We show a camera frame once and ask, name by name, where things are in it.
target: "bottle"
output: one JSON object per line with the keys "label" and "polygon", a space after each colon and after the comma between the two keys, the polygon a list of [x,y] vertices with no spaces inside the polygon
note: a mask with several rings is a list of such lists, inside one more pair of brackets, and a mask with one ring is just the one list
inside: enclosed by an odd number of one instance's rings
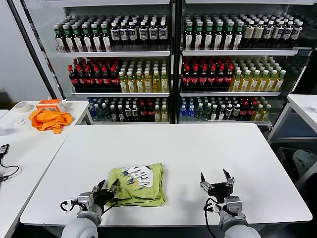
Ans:
{"label": "bottle", "polygon": [[185,44],[185,50],[187,51],[190,50],[192,47],[192,38],[193,38],[192,26],[193,26],[193,23],[191,21],[188,21],[186,30],[184,32],[184,44]]}
{"label": "bottle", "polygon": [[196,108],[196,111],[195,111],[195,120],[196,121],[201,121],[202,120],[203,111],[204,111],[203,104],[199,103],[198,107]]}
{"label": "bottle", "polygon": [[149,30],[150,30],[151,45],[156,45],[158,43],[159,33],[158,33],[158,27],[155,25],[154,21],[151,21],[151,27]]}
{"label": "bottle", "polygon": [[111,23],[112,28],[110,29],[112,44],[115,46],[120,45],[120,30],[115,22]]}
{"label": "bottle", "polygon": [[212,21],[207,22],[205,37],[204,37],[204,49],[209,50],[212,41]]}
{"label": "bottle", "polygon": [[232,118],[237,119],[240,114],[240,104],[237,104],[232,111]]}
{"label": "bottle", "polygon": [[233,24],[233,21],[229,21],[227,24],[227,29],[223,34],[222,45],[224,50],[229,50],[231,48]]}
{"label": "bottle", "polygon": [[265,110],[261,113],[259,121],[268,121],[269,110],[271,109],[271,104],[267,104]]}
{"label": "bottle", "polygon": [[257,108],[257,111],[252,115],[250,121],[259,121],[259,118],[260,118],[262,112],[263,112],[263,105],[259,104],[258,108]]}
{"label": "bottle", "polygon": [[273,85],[277,79],[277,71],[274,69],[271,71],[270,75],[269,75],[269,78],[268,78],[268,81],[266,83],[266,85],[264,86],[264,91],[266,92],[271,92],[272,91],[272,88],[273,88]]}
{"label": "bottle", "polygon": [[240,84],[240,80],[241,80],[241,70],[237,70],[235,73],[235,76],[233,77],[231,83],[230,83],[230,87],[229,87],[229,91],[230,92],[238,92],[238,87]]}
{"label": "bottle", "polygon": [[221,38],[222,38],[222,26],[223,26],[222,21],[217,22],[217,28],[214,34],[214,48],[213,48],[215,51],[220,49]]}
{"label": "bottle", "polygon": [[239,84],[239,92],[246,92],[247,91],[247,86],[249,84],[249,77],[250,77],[250,70],[246,70],[244,72],[243,78],[240,80],[240,84]]}
{"label": "bottle", "polygon": [[234,34],[234,41],[233,41],[233,50],[238,50],[240,48],[240,43],[242,39],[242,29],[243,29],[243,21],[239,21],[236,29],[236,33]]}
{"label": "bottle", "polygon": [[196,31],[194,35],[194,48],[195,50],[199,50],[201,48],[201,43],[202,43],[202,29],[203,29],[203,22],[198,21],[197,26],[196,26]]}
{"label": "bottle", "polygon": [[286,71],[285,70],[281,70],[279,75],[278,75],[278,78],[276,79],[274,85],[273,85],[273,92],[278,92],[279,89],[281,88],[282,86],[282,83],[284,81],[284,76],[286,74]]}

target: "dark bottle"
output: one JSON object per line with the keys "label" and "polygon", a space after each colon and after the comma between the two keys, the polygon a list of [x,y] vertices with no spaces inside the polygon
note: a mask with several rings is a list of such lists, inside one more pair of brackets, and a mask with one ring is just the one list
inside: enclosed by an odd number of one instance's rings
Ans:
{"label": "dark bottle", "polygon": [[207,22],[206,32],[204,34],[204,49],[210,50],[212,41],[212,21]]}
{"label": "dark bottle", "polygon": [[214,34],[214,50],[219,50],[220,46],[221,46],[221,39],[222,39],[222,26],[223,26],[223,22],[219,21],[217,22],[217,27],[216,27],[216,32]]}
{"label": "dark bottle", "polygon": [[194,88],[198,82],[198,67],[194,67],[190,81],[191,87]]}
{"label": "dark bottle", "polygon": [[222,36],[222,45],[224,50],[229,50],[231,48],[233,24],[233,21],[228,22],[226,31]]}
{"label": "dark bottle", "polygon": [[184,32],[184,45],[185,45],[185,50],[187,51],[190,50],[192,47],[192,39],[193,39],[192,28],[193,28],[193,23],[191,21],[188,21],[186,30]]}
{"label": "dark bottle", "polygon": [[223,77],[224,77],[224,67],[221,66],[217,75],[216,75],[216,90],[222,91],[222,82],[223,82]]}
{"label": "dark bottle", "polygon": [[129,31],[128,31],[127,26],[125,25],[125,22],[121,22],[120,37],[121,37],[122,44],[123,45],[128,45]]}
{"label": "dark bottle", "polygon": [[112,28],[110,29],[111,32],[111,39],[112,39],[112,45],[118,46],[120,45],[120,31],[117,27],[117,24],[115,22],[111,23]]}
{"label": "dark bottle", "polygon": [[105,48],[105,51],[110,51],[110,33],[107,24],[103,23],[101,24],[101,30],[102,30],[102,40],[103,40],[103,46]]}
{"label": "dark bottle", "polygon": [[85,42],[85,46],[86,46],[86,50],[88,52],[92,52],[93,51],[93,36],[92,34],[90,34],[89,32],[89,28],[87,24],[82,24],[81,27],[83,28],[83,38],[84,38],[84,42]]}
{"label": "dark bottle", "polygon": [[139,29],[141,45],[149,44],[149,29],[146,26],[145,22],[141,22],[141,27]]}
{"label": "dark bottle", "polygon": [[207,83],[207,67],[204,66],[203,70],[201,71],[200,75],[199,75],[199,87],[200,88],[205,88]]}
{"label": "dark bottle", "polygon": [[60,52],[67,52],[68,51],[68,46],[65,40],[65,36],[61,33],[61,29],[59,25],[54,25],[53,26],[54,31],[55,31],[55,40],[57,42],[58,48]]}
{"label": "dark bottle", "polygon": [[243,32],[243,43],[248,44],[252,41],[252,36],[254,32],[254,21],[249,21],[249,23],[245,26],[244,32]]}

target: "orange cloth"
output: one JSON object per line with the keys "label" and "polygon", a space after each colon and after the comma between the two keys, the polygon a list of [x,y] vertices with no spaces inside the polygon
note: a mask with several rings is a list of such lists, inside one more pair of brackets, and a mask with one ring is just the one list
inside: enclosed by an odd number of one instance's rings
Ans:
{"label": "orange cloth", "polygon": [[65,125],[71,124],[73,117],[69,113],[35,110],[30,114],[29,120],[37,130],[53,130],[54,133],[61,133]]}

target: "water bottle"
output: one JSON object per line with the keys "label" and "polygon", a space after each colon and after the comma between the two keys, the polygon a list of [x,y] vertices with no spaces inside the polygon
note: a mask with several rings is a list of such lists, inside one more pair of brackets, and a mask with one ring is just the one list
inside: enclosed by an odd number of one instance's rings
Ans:
{"label": "water bottle", "polygon": [[189,110],[188,110],[187,121],[193,121],[194,118],[195,118],[194,105],[190,105],[190,108],[189,108]]}
{"label": "water bottle", "polygon": [[186,121],[187,119],[187,111],[186,106],[183,104],[179,111],[179,121]]}

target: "beverage display shelf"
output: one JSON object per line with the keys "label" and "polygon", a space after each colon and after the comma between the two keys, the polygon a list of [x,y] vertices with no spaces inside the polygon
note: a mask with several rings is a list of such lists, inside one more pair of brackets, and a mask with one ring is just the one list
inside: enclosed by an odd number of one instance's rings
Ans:
{"label": "beverage display shelf", "polygon": [[313,5],[315,0],[186,0],[187,4],[192,3],[244,3],[244,4],[298,4]]}
{"label": "beverage display shelf", "polygon": [[257,126],[269,126],[269,121],[236,121],[236,120],[214,120],[214,121],[179,121],[179,124],[199,124],[199,123],[254,123]]}
{"label": "beverage display shelf", "polygon": [[169,4],[169,0],[42,0],[43,7]]}
{"label": "beverage display shelf", "polygon": [[71,52],[56,53],[63,58],[77,57],[163,57],[169,56],[170,51],[109,51],[109,52]]}
{"label": "beverage display shelf", "polygon": [[294,56],[298,50],[198,50],[183,51],[184,56]]}
{"label": "beverage display shelf", "polygon": [[228,96],[228,97],[256,97],[256,96],[278,96],[281,92],[181,92],[181,97],[218,97],[218,96]]}
{"label": "beverage display shelf", "polygon": [[112,97],[112,98],[167,98],[169,93],[71,93],[76,98]]}

